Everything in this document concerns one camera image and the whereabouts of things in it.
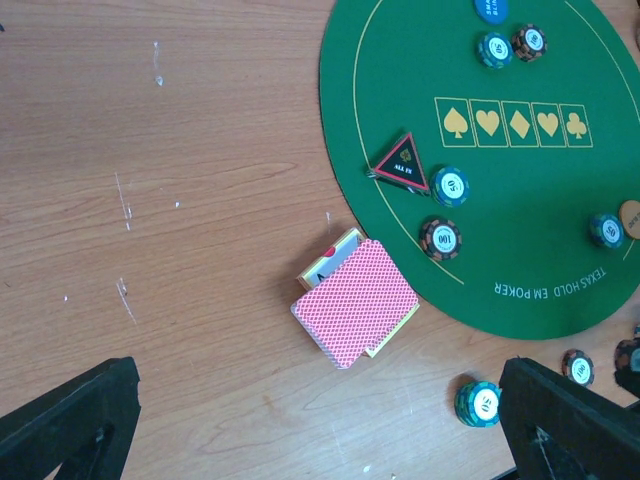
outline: gold card suit symbol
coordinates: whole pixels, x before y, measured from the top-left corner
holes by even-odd
[[[480,125],[490,137],[493,137],[493,134],[496,133],[496,130],[500,126],[500,117],[493,110],[489,113],[484,110],[478,110],[476,112],[476,120],[478,121],[478,125]]]
[[[571,135],[575,135],[578,140],[582,138],[582,135],[587,133],[587,126],[582,123],[582,120],[580,120],[580,116],[577,113],[569,114],[567,132]]]
[[[402,152],[400,152],[400,158],[402,158],[403,162],[411,161],[411,154],[409,153],[409,149],[405,148]]]
[[[509,123],[509,125],[518,135],[520,135],[520,138],[522,138],[523,140],[527,136],[527,133],[529,133],[529,128],[531,128],[531,124],[518,110],[516,110],[516,113],[514,113],[513,117],[511,117],[511,122]]]
[[[548,115],[539,113],[538,124],[545,132],[547,132],[547,135],[553,137],[556,133],[556,130],[558,130],[558,116],[555,113],[550,113]]]
[[[444,128],[449,133],[455,133],[456,138],[462,138],[462,134],[469,131],[469,124],[454,107],[451,107],[447,116],[444,117]]]

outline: green poker mat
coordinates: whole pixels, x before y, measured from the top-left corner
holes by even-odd
[[[449,316],[492,334],[549,339],[592,327],[638,286],[640,245],[596,247],[589,218],[617,214],[640,191],[640,75],[588,0],[509,5],[485,23],[471,0],[338,0],[320,59],[329,157],[354,215],[411,286]],[[533,23],[548,51],[492,70],[476,56],[484,34],[511,38]],[[368,178],[412,133],[427,176],[465,172],[459,208]],[[435,262],[420,248],[426,219],[463,236]]]

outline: diamond symbol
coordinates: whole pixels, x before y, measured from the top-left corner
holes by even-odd
[[[529,133],[529,128],[531,128],[531,124],[527,122],[527,119],[517,110],[516,113],[513,114],[513,117],[511,117],[509,126],[513,128],[523,140],[527,136],[527,133]]]

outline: teal poker chip stack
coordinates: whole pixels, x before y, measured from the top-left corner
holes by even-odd
[[[445,207],[459,207],[471,194],[469,178],[459,168],[444,167],[431,179],[433,199]]]
[[[615,215],[600,213],[589,221],[589,233],[596,245],[607,248],[620,248],[624,242],[622,224]]]
[[[491,382],[472,382],[456,393],[458,419],[468,427],[489,428],[500,422],[500,388]]]
[[[478,56],[489,68],[504,68],[513,59],[513,48],[507,37],[492,32],[478,43]]]

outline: heart symbol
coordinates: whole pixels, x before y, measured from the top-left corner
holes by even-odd
[[[556,130],[558,130],[558,116],[555,113],[550,113],[549,115],[539,113],[538,124],[550,137],[553,137]]]
[[[496,130],[500,126],[500,117],[493,110],[489,113],[484,110],[478,110],[476,112],[476,120],[490,137],[493,137],[493,134],[496,133]]]

